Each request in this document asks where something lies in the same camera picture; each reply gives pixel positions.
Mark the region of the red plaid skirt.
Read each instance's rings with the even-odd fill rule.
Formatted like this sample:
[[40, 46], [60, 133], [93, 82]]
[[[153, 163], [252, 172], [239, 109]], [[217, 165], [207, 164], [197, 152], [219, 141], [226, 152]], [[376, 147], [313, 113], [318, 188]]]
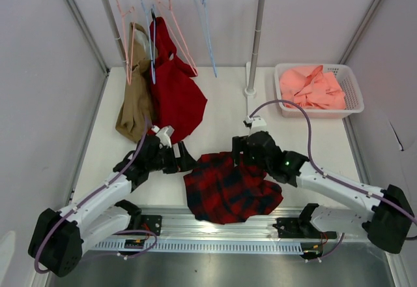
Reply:
[[283, 195], [281, 187], [265, 177], [256, 166], [235, 165], [230, 152], [201, 155], [198, 167], [183, 177], [188, 208], [197, 220], [214, 224], [268, 215]]

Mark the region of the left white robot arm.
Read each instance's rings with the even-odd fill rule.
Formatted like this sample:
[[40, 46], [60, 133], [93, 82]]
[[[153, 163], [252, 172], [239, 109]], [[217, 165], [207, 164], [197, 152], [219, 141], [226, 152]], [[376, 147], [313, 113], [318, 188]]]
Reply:
[[28, 248], [35, 271], [64, 277], [87, 251], [113, 234], [155, 236], [142, 227], [141, 209], [126, 197], [153, 172], [176, 174], [196, 168], [184, 142], [177, 145], [174, 149], [170, 137], [161, 132], [146, 135], [90, 193], [58, 210], [44, 210]]

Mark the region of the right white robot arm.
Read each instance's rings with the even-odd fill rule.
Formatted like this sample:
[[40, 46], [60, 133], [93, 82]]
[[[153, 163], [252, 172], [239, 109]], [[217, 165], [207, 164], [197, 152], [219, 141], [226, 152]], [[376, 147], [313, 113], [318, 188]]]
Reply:
[[233, 137], [232, 158], [234, 162], [260, 168], [278, 183], [317, 192], [345, 206], [331, 209], [308, 204], [297, 222], [303, 236], [341, 232], [365, 236], [391, 254], [401, 252], [414, 213], [399, 187], [389, 185], [381, 189], [326, 172], [307, 156], [281, 150], [265, 131]]

